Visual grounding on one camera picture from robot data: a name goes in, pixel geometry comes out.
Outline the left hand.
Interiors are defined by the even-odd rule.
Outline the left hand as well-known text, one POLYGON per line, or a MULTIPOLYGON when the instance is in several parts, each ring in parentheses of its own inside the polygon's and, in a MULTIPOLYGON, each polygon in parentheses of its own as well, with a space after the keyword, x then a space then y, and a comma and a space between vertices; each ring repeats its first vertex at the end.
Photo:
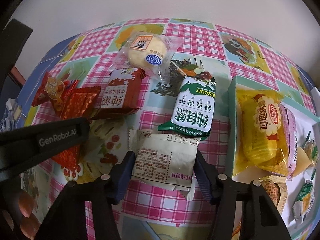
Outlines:
POLYGON ((34 239, 39 230, 39 220, 33 214, 35 201, 22 189, 17 189, 5 198, 1 215, 9 232, 13 232, 17 239, 34 239))

